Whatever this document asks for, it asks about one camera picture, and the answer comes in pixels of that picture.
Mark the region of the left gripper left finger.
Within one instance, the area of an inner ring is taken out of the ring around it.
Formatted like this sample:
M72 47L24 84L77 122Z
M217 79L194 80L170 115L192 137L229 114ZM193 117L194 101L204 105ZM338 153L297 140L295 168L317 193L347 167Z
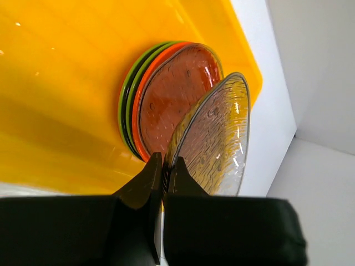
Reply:
M1 198L2 265L158 265L162 157L111 195Z

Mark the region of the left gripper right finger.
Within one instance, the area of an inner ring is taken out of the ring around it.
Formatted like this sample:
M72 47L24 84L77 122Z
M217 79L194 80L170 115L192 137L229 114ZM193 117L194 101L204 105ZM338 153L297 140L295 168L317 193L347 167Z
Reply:
M306 265L307 242L289 201L208 195L179 158L164 195L168 265Z

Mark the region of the clear grey plate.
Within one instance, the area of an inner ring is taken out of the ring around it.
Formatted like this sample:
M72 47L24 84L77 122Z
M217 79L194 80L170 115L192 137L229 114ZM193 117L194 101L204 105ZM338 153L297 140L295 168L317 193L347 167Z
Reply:
M218 57L200 43L185 46L154 71L138 114L138 133L149 156L166 153L178 122L222 77Z
M245 172L250 129L250 92L245 77L234 72L194 104L169 141L164 182L182 157L189 175L209 195L237 196Z

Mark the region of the green plate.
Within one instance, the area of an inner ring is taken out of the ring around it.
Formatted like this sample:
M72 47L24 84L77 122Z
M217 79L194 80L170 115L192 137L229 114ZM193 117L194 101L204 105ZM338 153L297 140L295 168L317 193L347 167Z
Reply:
M126 71L125 75L124 75L124 80L122 82L121 88L120 88L120 92L119 92L119 96L118 96L118 107L117 107L117 117L118 117L118 128L119 128L119 132L120 132L120 136L121 139L124 143L124 145L131 151L134 152L133 148L130 146L129 142L126 140L125 138L125 130L123 127L123 122L124 122L124 118L121 117L122 111L125 110L125 107L123 107L123 103L124 100L126 98L125 96L125 92L126 89L129 87L129 83L133 81L137 71L139 70L139 68L141 67L142 63L141 61L145 62L146 59L154 52L156 51L158 48L162 47L165 44L168 44L170 42L162 42L159 43L157 45L154 45L152 47L150 47L148 50L146 50L145 52L143 52L143 54L138 57L138 59L133 62L130 66L130 68Z
M174 45L174 44L177 44L177 43L181 43L181 41L174 41L174 42L170 42L170 43L168 43L168 44L165 44L164 46L162 46L162 47L164 47L165 49L167 48L167 47L169 47L169 46L172 46L172 45ZM127 119L126 118L126 114L129 114L129 115L131 115L131 112L132 112L132 109L133 109L133 107L132 107L132 105L133 105L133 103L131 103L133 100L130 100L129 99L129 93L128 93L128 97L127 97L127 102L126 102L126 111L125 111L125 121L126 121L126 130L127 130L127 133L128 133L128 123L130 122L130 119ZM136 148L135 148L135 146L134 146L134 141L133 140L130 140L129 139L129 136L130 136L130 134L128 133L128 140L130 141L130 143L133 145L133 148L134 148L134 150L137 152L137 150L136 150Z

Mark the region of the orange plate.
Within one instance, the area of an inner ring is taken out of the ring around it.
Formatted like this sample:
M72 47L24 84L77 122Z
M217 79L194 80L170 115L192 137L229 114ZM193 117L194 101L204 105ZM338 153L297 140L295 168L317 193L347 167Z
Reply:
M154 60L151 61L150 65L147 67L140 83L138 89L136 91L136 95L133 102L133 112L131 116L132 122L132 133L133 133L133 140L134 144L137 148L137 151L144 162L149 159L148 152L145 151L143 147L143 142L140 139L138 133L138 114L139 114L139 107L141 104L141 99L144 95L144 89L150 80L150 77L161 66L164 62L166 62L169 58L171 58L174 54L176 54L179 50L184 48L185 46L192 44L192 42L181 41L181 43L174 44L169 46L167 49L162 51Z

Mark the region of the black plate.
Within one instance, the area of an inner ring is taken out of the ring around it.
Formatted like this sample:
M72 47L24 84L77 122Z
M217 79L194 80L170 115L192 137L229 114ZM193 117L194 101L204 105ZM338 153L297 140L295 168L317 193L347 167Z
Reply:
M133 83L132 83L132 86L131 86L131 90L130 90L130 93L129 93L129 99L130 100L133 100L135 98L136 91L138 89L139 83L140 83L140 81L141 81L141 79L142 79L147 67L150 65L151 61L154 60L164 50L165 50L165 48L161 47L159 50L157 50L155 53L153 53L150 57L148 57L148 59L143 63L143 65L141 66L141 68L139 69L137 75L135 76L135 78L133 80ZM132 112L131 112L131 115L126 114L126 118L130 119L130 122L128 123L128 133L130 134L130 136L129 136L130 140L133 140L132 122L131 122Z
M143 52L129 67L128 71L125 74L124 80L122 82L120 93L118 96L118 107L117 107L117 118L118 118L118 128L120 132L120 136L123 140L123 143L127 146L127 148L137 157L139 157L138 153L134 150L133 145L128 140L128 133L126 130L126 121L125 121L125 111L126 111L126 102L128 97L128 90L130 89L131 83L141 67L142 63L157 49L168 44L168 42L162 42L157 45L154 45Z

